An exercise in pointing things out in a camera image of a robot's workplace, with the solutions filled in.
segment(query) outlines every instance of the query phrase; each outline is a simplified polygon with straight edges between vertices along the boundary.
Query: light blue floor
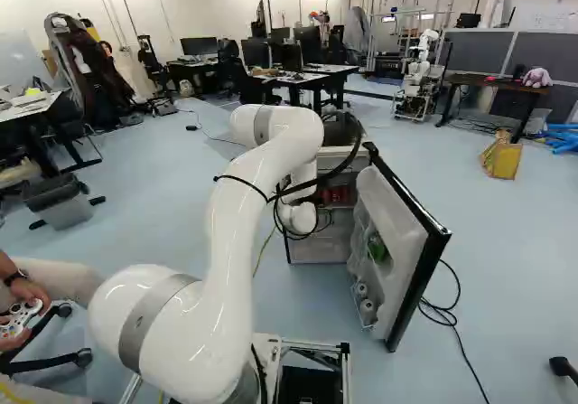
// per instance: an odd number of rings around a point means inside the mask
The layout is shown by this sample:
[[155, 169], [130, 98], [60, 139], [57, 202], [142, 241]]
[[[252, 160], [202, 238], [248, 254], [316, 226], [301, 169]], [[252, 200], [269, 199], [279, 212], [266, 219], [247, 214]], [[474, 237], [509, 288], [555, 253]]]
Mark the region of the light blue floor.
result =
[[399, 90], [399, 87], [387, 83], [377, 83], [375, 81], [366, 80], [361, 74], [350, 74], [345, 83], [345, 90], [367, 92], [376, 95], [387, 95], [391, 97]]
[[[547, 368], [548, 358], [558, 354], [578, 363], [573, 307], [578, 158], [553, 156], [529, 144], [515, 182], [490, 179], [478, 163], [490, 136], [393, 121], [388, 101], [346, 99], [394, 171], [453, 231], [443, 258], [461, 278], [458, 329], [492, 402], [578, 401], [578, 390]], [[180, 104], [200, 114], [210, 135], [226, 134], [227, 107], [197, 100]], [[160, 263], [204, 276], [202, 222], [212, 177], [242, 148], [185, 131], [195, 118], [192, 113], [148, 118], [99, 137], [105, 162], [78, 173], [94, 194], [107, 196], [94, 218], [62, 232], [30, 232], [33, 216], [19, 209], [0, 230], [0, 246], [14, 256], [83, 262], [105, 275], [129, 264]], [[87, 146], [84, 151], [89, 154]], [[264, 215], [255, 250], [272, 224]], [[255, 330], [351, 342], [357, 404], [482, 402], [450, 330], [417, 314], [398, 351], [387, 353], [359, 329], [349, 284], [342, 266], [288, 266], [282, 240], [275, 236], [255, 279]], [[445, 304], [454, 291], [448, 273], [439, 268], [426, 295]], [[55, 352], [93, 344], [85, 336], [84, 319], [77, 311], [63, 327], [53, 326], [62, 329], [54, 334]], [[28, 379], [112, 404], [129, 373], [102, 352], [96, 356], [87, 375], [56, 382], [49, 373]], [[157, 402], [157, 393], [145, 387], [137, 402]]]

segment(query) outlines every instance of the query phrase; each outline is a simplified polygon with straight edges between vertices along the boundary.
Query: white game controller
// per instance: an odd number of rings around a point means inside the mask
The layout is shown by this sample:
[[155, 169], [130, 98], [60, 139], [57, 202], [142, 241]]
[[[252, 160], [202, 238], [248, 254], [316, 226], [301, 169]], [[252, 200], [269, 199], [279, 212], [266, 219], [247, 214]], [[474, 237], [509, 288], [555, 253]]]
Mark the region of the white game controller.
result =
[[8, 324], [0, 325], [0, 338], [15, 338], [22, 333], [24, 327], [42, 310], [42, 300], [36, 298], [34, 305], [25, 302], [14, 303], [10, 306]]

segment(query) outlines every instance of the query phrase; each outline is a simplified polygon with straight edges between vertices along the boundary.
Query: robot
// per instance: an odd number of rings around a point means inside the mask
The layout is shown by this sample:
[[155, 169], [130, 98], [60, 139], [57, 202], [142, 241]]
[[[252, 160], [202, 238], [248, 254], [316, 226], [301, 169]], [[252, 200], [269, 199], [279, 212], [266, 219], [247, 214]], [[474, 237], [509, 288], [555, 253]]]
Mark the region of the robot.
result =
[[[235, 140], [254, 149], [229, 164], [210, 197], [204, 281], [134, 265], [105, 282], [89, 306], [98, 344], [183, 404], [272, 402], [275, 387], [263, 397], [263, 384], [251, 386], [263, 370], [252, 347], [253, 240], [275, 186], [288, 174], [289, 188], [316, 176], [323, 141], [322, 122], [308, 108], [245, 105], [230, 124]], [[278, 205], [284, 224], [301, 233], [313, 230], [316, 210], [308, 202], [290, 203], [311, 192], [296, 191]]]
[[430, 44], [437, 41], [439, 37], [438, 32], [426, 29], [420, 36], [418, 45], [410, 47], [410, 52], [414, 53], [414, 61], [407, 66], [402, 89], [395, 95], [392, 105], [395, 117], [424, 121], [431, 107], [436, 81], [443, 72], [443, 67], [432, 65], [427, 60]]

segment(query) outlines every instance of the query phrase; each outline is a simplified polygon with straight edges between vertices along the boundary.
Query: chair wheel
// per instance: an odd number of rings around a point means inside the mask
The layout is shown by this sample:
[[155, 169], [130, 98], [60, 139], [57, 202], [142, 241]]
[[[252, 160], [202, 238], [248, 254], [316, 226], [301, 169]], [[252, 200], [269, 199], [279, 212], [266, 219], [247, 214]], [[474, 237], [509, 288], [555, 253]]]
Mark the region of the chair wheel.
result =
[[84, 369], [92, 363], [92, 350], [89, 348], [78, 350], [76, 354], [78, 359], [74, 362], [74, 364], [79, 368]]
[[68, 303], [63, 303], [62, 305], [58, 306], [58, 313], [57, 315], [60, 318], [68, 318], [72, 314], [72, 306]]

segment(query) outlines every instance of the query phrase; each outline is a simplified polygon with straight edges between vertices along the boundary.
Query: pink stuffed toy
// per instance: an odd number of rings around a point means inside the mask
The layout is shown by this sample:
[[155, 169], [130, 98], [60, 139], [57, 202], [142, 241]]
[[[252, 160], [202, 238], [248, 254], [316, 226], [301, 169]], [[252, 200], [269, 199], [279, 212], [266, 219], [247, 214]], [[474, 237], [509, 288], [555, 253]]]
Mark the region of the pink stuffed toy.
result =
[[524, 79], [522, 79], [524, 86], [532, 88], [543, 88], [544, 86], [552, 86], [554, 83], [550, 79], [550, 73], [544, 68], [534, 68], [527, 72]]

